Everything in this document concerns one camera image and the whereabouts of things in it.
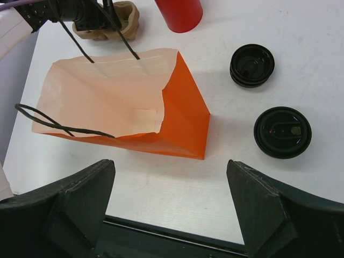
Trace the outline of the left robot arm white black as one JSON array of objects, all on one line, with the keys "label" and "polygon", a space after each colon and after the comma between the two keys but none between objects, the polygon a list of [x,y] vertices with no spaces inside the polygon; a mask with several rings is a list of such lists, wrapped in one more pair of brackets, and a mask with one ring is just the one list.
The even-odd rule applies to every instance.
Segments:
[{"label": "left robot arm white black", "polygon": [[112,1],[1,1],[1,57],[47,21],[73,22],[77,32],[121,29]]}]

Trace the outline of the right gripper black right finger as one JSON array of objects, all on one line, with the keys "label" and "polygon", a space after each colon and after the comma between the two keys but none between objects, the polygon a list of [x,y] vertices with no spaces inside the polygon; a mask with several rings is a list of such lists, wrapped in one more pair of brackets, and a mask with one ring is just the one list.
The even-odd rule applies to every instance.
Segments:
[{"label": "right gripper black right finger", "polygon": [[343,257],[343,204],[229,160],[227,180],[248,257]]}]

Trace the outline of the black cup lid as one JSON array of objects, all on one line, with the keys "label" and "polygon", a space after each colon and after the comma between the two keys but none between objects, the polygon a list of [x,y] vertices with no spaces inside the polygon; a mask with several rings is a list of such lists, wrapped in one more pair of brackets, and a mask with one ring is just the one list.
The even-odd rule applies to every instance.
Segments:
[{"label": "black cup lid", "polygon": [[291,159],[308,148],[312,129],[299,111],[277,106],[260,114],[254,124],[253,135],[259,149],[268,156]]}]

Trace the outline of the orange paper bag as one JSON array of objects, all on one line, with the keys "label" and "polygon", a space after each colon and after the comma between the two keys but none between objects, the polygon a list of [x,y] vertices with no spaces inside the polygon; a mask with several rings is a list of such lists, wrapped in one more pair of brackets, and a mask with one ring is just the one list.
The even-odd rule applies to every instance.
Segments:
[{"label": "orange paper bag", "polygon": [[36,107],[16,104],[32,131],[138,152],[204,159],[210,112],[173,48],[54,62]]}]

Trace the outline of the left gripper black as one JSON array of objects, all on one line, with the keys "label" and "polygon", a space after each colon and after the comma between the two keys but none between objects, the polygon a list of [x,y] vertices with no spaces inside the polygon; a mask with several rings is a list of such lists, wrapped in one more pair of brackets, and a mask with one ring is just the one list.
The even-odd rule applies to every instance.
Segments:
[{"label": "left gripper black", "polygon": [[113,1],[49,1],[56,21],[74,22],[77,31],[121,29]]}]

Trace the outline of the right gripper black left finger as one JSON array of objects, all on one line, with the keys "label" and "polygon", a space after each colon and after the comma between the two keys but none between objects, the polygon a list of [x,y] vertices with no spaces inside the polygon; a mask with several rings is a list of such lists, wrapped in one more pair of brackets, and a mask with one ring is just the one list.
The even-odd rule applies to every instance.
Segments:
[{"label": "right gripper black left finger", "polygon": [[1,257],[99,257],[116,170],[103,159],[1,201]]}]

